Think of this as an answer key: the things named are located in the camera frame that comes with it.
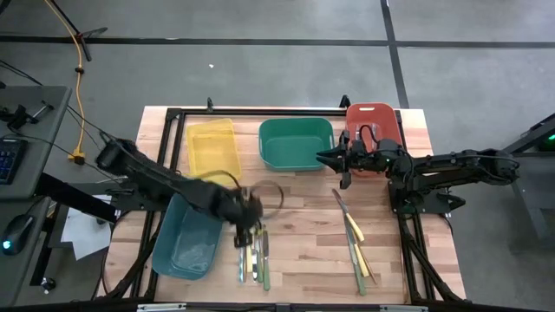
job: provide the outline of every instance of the yellow handle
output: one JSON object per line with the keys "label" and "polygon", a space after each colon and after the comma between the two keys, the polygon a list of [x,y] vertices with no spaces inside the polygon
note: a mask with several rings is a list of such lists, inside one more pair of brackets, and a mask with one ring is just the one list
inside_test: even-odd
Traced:
{"label": "yellow handle", "polygon": [[358,225],[356,225],[355,220],[353,220],[353,218],[348,213],[347,213],[347,219],[349,220],[350,227],[353,228],[353,231],[355,232],[355,235],[356,235],[356,238],[358,238],[358,241],[363,242],[364,235],[362,234],[361,229],[358,228]]}
{"label": "yellow handle", "polygon": [[247,271],[247,273],[252,272],[251,246],[246,246],[246,271]]}
{"label": "yellow handle", "polygon": [[361,249],[358,248],[358,244],[355,244],[355,253],[356,253],[356,258],[358,259],[358,265],[361,267],[362,276],[364,277],[370,276],[370,274],[368,273],[368,267],[364,262],[364,258],[362,258]]}

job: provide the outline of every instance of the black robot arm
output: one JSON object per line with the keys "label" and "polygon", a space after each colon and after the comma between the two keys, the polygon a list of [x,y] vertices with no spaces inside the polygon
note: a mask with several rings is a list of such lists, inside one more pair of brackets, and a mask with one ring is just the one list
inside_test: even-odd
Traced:
{"label": "black robot arm", "polygon": [[350,170],[385,172],[407,196],[477,182],[508,185],[518,177],[519,163],[494,149],[412,158],[390,139],[377,141],[370,153],[362,140],[353,140],[351,146],[349,141],[349,131],[344,130],[335,148],[317,154],[318,161],[343,175],[342,189],[350,185]]}
{"label": "black robot arm", "polygon": [[246,194],[239,185],[230,190],[201,179],[187,179],[150,160],[130,140],[116,139],[105,133],[102,137],[106,146],[96,158],[100,169],[126,175],[142,196],[165,205],[178,193],[196,211],[235,224],[236,247],[252,243],[249,230],[263,214],[258,198]]}

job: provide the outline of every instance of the yellow bin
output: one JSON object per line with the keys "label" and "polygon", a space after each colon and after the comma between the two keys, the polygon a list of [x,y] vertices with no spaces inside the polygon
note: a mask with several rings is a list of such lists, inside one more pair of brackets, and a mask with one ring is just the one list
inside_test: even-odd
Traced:
{"label": "yellow bin", "polygon": [[[223,170],[229,172],[236,179],[241,179],[241,165],[231,119],[188,126],[186,140],[192,177]],[[233,180],[223,174],[203,179],[224,186],[235,186]]]}

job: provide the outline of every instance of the keyboard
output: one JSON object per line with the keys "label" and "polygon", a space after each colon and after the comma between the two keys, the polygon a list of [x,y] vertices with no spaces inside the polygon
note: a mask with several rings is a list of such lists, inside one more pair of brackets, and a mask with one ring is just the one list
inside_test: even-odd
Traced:
{"label": "keyboard", "polygon": [[0,185],[10,185],[27,147],[26,140],[0,139]]}

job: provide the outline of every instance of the concrete floor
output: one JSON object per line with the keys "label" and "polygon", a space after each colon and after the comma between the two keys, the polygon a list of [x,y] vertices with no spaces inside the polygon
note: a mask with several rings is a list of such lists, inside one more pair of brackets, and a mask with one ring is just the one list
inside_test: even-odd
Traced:
{"label": "concrete floor", "polygon": [[[81,30],[107,36],[188,38],[386,38],[379,0],[60,0]],[[549,0],[390,0],[398,40],[555,41]],[[65,36],[40,1],[16,1],[0,16],[0,33]],[[134,139],[146,105],[335,107],[384,101],[399,107],[387,48],[294,46],[91,46],[82,98],[86,117]],[[553,113],[552,49],[400,49],[411,108],[423,108],[435,153],[502,148]],[[3,43],[0,59],[48,85],[74,87],[75,48]],[[29,81],[0,71],[0,81]],[[71,101],[75,107],[75,97]],[[78,127],[67,116],[57,144],[72,149]],[[98,153],[86,138],[89,161]],[[68,182],[103,177],[52,152],[47,170]],[[454,189],[467,205],[454,213],[454,241],[467,297],[474,302],[555,309],[555,257],[512,254],[514,220],[525,222],[510,188]],[[49,266],[59,288],[48,296],[27,289],[19,303],[90,298],[101,256],[76,263],[71,253]]]}

